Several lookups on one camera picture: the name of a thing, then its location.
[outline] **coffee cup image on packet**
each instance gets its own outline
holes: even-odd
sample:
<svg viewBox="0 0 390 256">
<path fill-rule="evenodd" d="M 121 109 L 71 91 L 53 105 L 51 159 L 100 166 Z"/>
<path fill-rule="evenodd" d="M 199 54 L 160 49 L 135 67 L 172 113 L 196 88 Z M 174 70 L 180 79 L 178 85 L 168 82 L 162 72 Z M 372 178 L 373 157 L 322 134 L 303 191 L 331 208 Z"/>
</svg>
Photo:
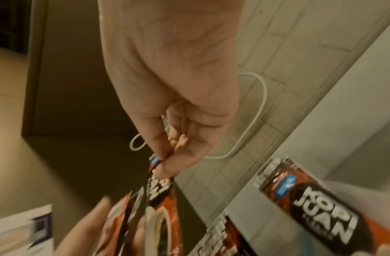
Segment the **coffee cup image on packet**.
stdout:
<svg viewBox="0 0 390 256">
<path fill-rule="evenodd" d="M 169 256 L 171 251 L 171 221 L 168 211 L 161 206 L 146 208 L 145 256 Z"/>
</svg>

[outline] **brown panel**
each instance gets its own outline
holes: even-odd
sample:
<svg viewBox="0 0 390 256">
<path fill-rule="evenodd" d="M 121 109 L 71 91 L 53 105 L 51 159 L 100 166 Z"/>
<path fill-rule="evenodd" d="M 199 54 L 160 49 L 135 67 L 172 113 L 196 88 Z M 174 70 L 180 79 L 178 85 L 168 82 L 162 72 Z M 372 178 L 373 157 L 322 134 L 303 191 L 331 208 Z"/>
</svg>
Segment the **brown panel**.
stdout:
<svg viewBox="0 0 390 256">
<path fill-rule="evenodd" d="M 134 130 L 106 74 L 95 0 L 50 0 L 34 135 Z"/>
</svg>

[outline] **person's left hand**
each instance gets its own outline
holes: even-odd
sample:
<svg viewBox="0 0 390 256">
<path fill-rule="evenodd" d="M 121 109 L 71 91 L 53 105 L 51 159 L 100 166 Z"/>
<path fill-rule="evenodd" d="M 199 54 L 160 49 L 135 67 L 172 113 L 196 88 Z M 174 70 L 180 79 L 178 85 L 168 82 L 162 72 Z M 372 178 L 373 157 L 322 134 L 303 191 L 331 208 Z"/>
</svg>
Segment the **person's left hand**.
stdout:
<svg viewBox="0 0 390 256">
<path fill-rule="evenodd" d="M 110 209 L 110 200 L 109 198 L 104 197 L 98 205 L 68 233 L 54 252 L 54 256 L 88 256 L 89 253 L 92 252 L 92 247 L 102 231 Z M 133 240 L 135 254 L 132 256 L 143 255 L 142 245 L 144 243 L 144 226 L 142 225 L 143 221 L 140 221 L 140 223 Z"/>
</svg>

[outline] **palm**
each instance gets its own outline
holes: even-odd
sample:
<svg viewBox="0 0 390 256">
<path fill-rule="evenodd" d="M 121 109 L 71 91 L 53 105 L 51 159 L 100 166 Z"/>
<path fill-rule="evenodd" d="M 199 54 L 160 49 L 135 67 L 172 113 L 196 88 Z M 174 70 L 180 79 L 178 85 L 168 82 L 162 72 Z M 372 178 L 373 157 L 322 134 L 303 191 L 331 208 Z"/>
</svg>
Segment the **palm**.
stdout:
<svg viewBox="0 0 390 256">
<path fill-rule="evenodd" d="M 122 106 L 176 175 L 223 138 L 238 106 L 235 39 L 241 1 L 100 0 L 105 65 Z"/>
</svg>

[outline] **person's right hand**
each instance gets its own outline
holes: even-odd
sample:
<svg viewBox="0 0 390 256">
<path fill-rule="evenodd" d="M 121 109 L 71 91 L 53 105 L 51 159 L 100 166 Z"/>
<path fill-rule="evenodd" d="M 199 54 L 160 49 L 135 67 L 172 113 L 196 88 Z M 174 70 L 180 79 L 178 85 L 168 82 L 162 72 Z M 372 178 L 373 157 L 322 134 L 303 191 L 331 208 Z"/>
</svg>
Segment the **person's right hand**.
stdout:
<svg viewBox="0 0 390 256">
<path fill-rule="evenodd" d="M 105 66 L 120 102 L 164 160 L 157 176 L 176 176 L 201 161 L 234 119 L 242 0 L 98 1 Z M 171 154 L 182 135 L 188 143 Z"/>
</svg>

